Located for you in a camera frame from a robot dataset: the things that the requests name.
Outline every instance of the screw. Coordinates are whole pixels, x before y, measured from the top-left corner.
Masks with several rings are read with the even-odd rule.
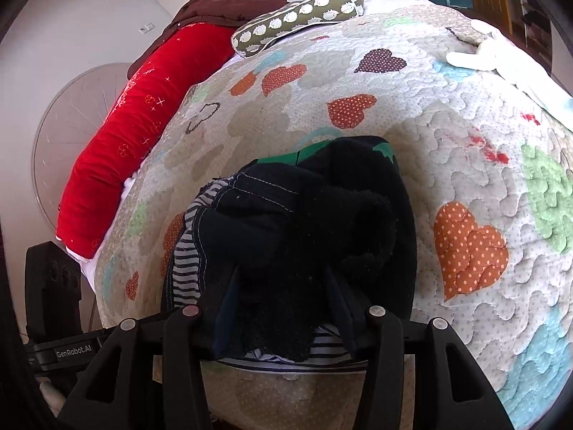
[[[438,330],[445,330],[448,328],[448,322],[443,318],[434,318],[432,325],[434,325]]]
[[[370,312],[370,315],[373,317],[383,317],[386,315],[386,309],[381,306],[372,306],[368,309],[368,312]]]
[[[119,326],[123,331],[132,330],[135,327],[135,320],[133,318],[128,318],[123,320]]]
[[[183,307],[183,314],[185,317],[194,317],[198,313],[199,313],[199,307],[197,307],[197,306]]]

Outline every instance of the purple polka dot heart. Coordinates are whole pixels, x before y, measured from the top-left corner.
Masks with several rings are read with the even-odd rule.
[[[406,61],[395,58],[387,48],[377,48],[369,51],[360,61],[355,73],[389,73],[406,67]]]

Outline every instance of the brown blanket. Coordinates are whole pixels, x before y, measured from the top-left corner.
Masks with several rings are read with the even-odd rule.
[[[262,14],[282,8],[286,3],[287,0],[190,0],[151,47],[130,66],[127,77],[131,78],[155,50],[188,24],[207,22],[224,27],[241,27]]]

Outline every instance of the bed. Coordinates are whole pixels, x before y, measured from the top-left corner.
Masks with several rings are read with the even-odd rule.
[[[494,72],[445,61],[482,41],[456,10],[413,4],[305,31],[193,86],[101,247],[104,326],[159,310],[180,215],[211,178],[325,139],[381,136],[416,220],[412,320],[448,320],[514,426],[534,425],[573,366],[573,134]],[[214,415],[245,429],[352,427],[363,373],[233,366],[204,365]]]

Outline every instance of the green patch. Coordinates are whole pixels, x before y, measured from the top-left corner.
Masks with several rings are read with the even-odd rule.
[[[566,253],[573,244],[573,183],[562,166],[537,147],[521,147],[523,173],[535,227],[551,249]]]
[[[286,155],[277,155],[274,157],[259,158],[257,163],[286,163],[287,165],[296,166],[298,152],[287,153]]]
[[[399,24],[416,24],[418,21],[409,18],[408,16],[400,16],[398,18],[388,18],[384,20],[384,27],[392,27]]]
[[[316,144],[311,144],[300,152],[287,153],[286,155],[278,155],[274,157],[259,158],[257,163],[286,163],[287,165],[297,166],[303,160],[306,160],[310,156],[314,155],[323,147],[330,144],[331,140],[323,140],[322,142],[317,142]]]
[[[131,217],[130,222],[127,224],[127,231],[125,232],[126,238],[131,238],[136,235],[140,235],[145,226],[145,220],[147,219],[147,203],[140,204],[134,211],[134,215]]]
[[[372,147],[374,152],[380,152],[386,158],[388,158],[392,163],[394,162],[394,151],[392,146],[388,142],[380,142],[378,145]]]
[[[209,93],[209,87],[206,83],[203,83],[197,87],[197,90],[193,94],[193,98],[191,99],[191,103],[203,103],[203,101],[207,98],[207,94]]]

